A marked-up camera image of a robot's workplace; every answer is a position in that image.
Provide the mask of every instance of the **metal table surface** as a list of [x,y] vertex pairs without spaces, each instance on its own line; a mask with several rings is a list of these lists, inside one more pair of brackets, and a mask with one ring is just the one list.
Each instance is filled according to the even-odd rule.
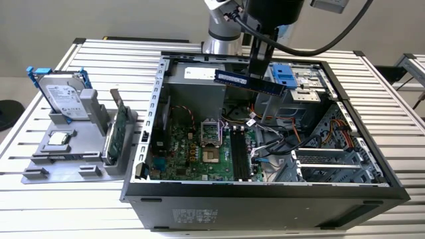
[[[114,108],[110,88],[138,112],[133,140],[137,147],[161,51],[200,52],[200,44],[86,40],[73,44],[60,70],[89,73],[98,101]],[[294,58],[276,51],[276,58]],[[173,237],[173,238],[425,238],[425,126],[369,60],[350,51],[329,51],[314,60],[328,61],[381,151],[406,187],[412,200],[348,231],[208,231],[152,233],[129,204],[118,201],[122,181],[32,184],[21,175],[0,176],[0,235],[15,237]],[[21,172],[28,166],[49,125],[49,107],[40,93],[0,145],[0,171]]]
[[406,53],[401,56],[394,66],[402,66],[418,83],[408,83],[401,88],[404,91],[424,91],[425,87],[425,55]]

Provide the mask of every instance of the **motherboard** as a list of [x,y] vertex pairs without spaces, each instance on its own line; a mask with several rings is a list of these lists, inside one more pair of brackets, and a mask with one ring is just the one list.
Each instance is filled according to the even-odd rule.
[[[224,127],[217,130],[206,127],[202,132],[193,132],[190,127],[172,126],[169,145],[165,157],[153,157],[150,179],[182,181],[237,181],[234,178],[234,164],[232,159],[232,130]],[[248,162],[250,149],[256,147],[254,131],[244,130],[245,153]],[[201,144],[201,138],[220,140],[220,145]],[[260,173],[252,175],[252,181],[262,181]]]

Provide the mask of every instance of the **white label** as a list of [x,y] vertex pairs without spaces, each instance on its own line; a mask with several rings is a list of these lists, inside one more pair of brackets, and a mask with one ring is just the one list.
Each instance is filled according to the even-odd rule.
[[226,76],[224,74],[218,74],[218,79],[233,81],[233,82],[241,83],[244,85],[246,85],[246,82],[248,82],[245,79],[241,79],[241,78],[237,78],[237,77],[233,77],[233,76]]
[[308,80],[305,78],[298,78],[298,80],[302,84],[308,84]]
[[64,116],[73,120],[88,118],[77,91],[73,87],[48,85],[47,90]]
[[173,209],[176,223],[214,223],[218,209]]
[[185,78],[213,80],[216,68],[186,67]]
[[257,114],[254,112],[249,113],[249,117],[253,119],[257,116]]
[[254,123],[256,123],[254,119],[250,119],[250,120],[246,122],[246,125],[248,125],[248,126],[252,126]]

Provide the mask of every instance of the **green circuit board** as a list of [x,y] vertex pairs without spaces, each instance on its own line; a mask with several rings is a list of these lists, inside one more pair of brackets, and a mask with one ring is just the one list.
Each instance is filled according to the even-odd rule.
[[[229,129],[222,129],[221,147],[217,148],[218,162],[214,163],[202,162],[202,154],[206,148],[202,148],[200,144],[200,132],[192,133],[192,139],[188,135],[190,132],[190,128],[181,127],[178,125],[172,126],[168,155],[165,157],[165,168],[162,168],[162,171],[160,171],[153,163],[150,179],[182,181],[233,181]],[[249,144],[249,147],[253,147],[254,132],[252,130],[246,132],[245,139],[246,145]],[[256,174],[252,177],[252,180],[262,181],[261,173]]]

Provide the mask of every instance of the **white wall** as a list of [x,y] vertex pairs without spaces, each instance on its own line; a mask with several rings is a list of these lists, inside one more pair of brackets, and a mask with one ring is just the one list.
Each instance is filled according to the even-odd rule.
[[[326,44],[364,2],[350,0],[341,15],[305,6],[290,46]],[[374,0],[336,49],[362,50],[378,64],[393,64],[404,52],[425,53],[424,9],[425,0]],[[28,65],[54,67],[76,37],[201,42],[206,27],[202,0],[0,0],[0,76],[23,76]]]
[[[366,0],[350,0],[342,14],[304,6],[292,47],[316,49],[344,30]],[[336,50],[362,50],[374,64],[393,65],[402,53],[425,53],[425,0],[374,0]]]
[[206,14],[202,0],[0,0],[0,76],[56,67],[76,37],[201,42]]

